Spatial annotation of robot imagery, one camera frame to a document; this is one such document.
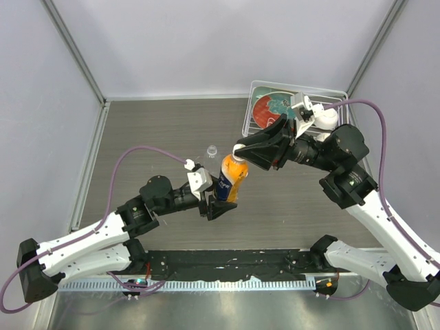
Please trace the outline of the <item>orange juice bottle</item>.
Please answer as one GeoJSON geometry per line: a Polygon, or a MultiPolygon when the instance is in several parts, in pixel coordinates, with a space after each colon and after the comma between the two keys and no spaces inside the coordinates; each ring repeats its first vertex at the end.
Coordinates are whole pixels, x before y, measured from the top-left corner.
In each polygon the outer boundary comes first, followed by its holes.
{"type": "Polygon", "coordinates": [[[214,191],[217,200],[235,203],[238,199],[239,188],[248,176],[248,171],[248,163],[244,159],[233,154],[227,155],[221,163],[214,191]]]}

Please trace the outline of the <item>white bottle cap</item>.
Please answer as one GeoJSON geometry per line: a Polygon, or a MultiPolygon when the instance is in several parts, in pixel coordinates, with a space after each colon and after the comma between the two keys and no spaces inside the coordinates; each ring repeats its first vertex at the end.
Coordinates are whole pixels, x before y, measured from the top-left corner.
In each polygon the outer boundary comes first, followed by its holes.
{"type": "Polygon", "coordinates": [[[238,152],[243,148],[245,148],[244,144],[235,144],[232,149],[232,155],[235,158],[240,159],[241,157],[238,155],[238,152]]]}

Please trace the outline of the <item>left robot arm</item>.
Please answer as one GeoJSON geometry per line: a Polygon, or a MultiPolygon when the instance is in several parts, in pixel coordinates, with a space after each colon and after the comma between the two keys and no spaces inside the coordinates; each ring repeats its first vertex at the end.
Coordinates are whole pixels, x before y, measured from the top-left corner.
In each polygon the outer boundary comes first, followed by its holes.
{"type": "Polygon", "coordinates": [[[147,254],[138,240],[159,225],[157,218],[196,208],[214,220],[237,206],[238,190],[223,177],[199,170],[173,188],[165,176],[154,176],[128,200],[103,219],[52,241],[22,241],[16,266],[26,303],[54,294],[60,285],[106,272],[141,273],[147,254]]]}

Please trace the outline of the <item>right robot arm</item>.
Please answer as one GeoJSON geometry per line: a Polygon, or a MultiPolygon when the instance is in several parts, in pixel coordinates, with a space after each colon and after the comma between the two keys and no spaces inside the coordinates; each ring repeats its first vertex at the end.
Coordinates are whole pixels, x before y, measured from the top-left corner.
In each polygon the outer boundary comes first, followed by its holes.
{"type": "Polygon", "coordinates": [[[380,196],[378,183],[360,166],[369,149],[353,125],[343,124],[323,141],[300,133],[293,120],[282,115],[271,126],[243,137],[235,155],[268,171],[292,161],[327,172],[320,179],[330,201],[355,217],[386,249],[386,257],[351,247],[325,235],[310,251],[314,269],[344,269],[386,289],[410,311],[432,304],[439,297],[439,266],[434,252],[407,228],[403,219],[380,196]]]}

